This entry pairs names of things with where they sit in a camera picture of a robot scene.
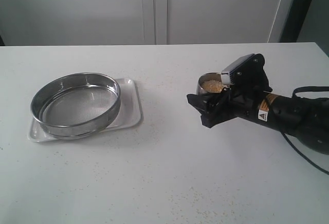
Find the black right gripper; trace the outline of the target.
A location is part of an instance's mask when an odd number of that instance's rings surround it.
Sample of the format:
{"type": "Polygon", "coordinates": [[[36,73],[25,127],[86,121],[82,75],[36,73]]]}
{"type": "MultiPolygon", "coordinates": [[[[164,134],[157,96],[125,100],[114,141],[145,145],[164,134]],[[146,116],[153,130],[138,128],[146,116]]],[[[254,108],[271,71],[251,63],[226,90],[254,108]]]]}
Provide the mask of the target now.
{"type": "Polygon", "coordinates": [[[225,84],[220,93],[187,94],[188,103],[201,114],[202,125],[212,128],[236,117],[255,116],[257,100],[265,91],[272,92],[264,65],[264,56],[255,53],[234,75],[234,84],[225,84]]]}

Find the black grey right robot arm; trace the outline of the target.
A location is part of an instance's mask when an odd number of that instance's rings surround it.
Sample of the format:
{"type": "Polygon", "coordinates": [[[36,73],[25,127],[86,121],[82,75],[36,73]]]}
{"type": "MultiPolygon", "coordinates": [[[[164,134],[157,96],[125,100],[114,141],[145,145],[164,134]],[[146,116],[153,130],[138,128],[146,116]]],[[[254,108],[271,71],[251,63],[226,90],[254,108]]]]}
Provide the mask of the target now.
{"type": "Polygon", "coordinates": [[[297,138],[302,144],[328,154],[328,98],[298,97],[300,92],[325,92],[327,86],[299,87],[291,97],[272,93],[262,54],[238,58],[219,75],[219,93],[188,94],[188,103],[200,114],[202,125],[212,128],[241,118],[297,138]]]}

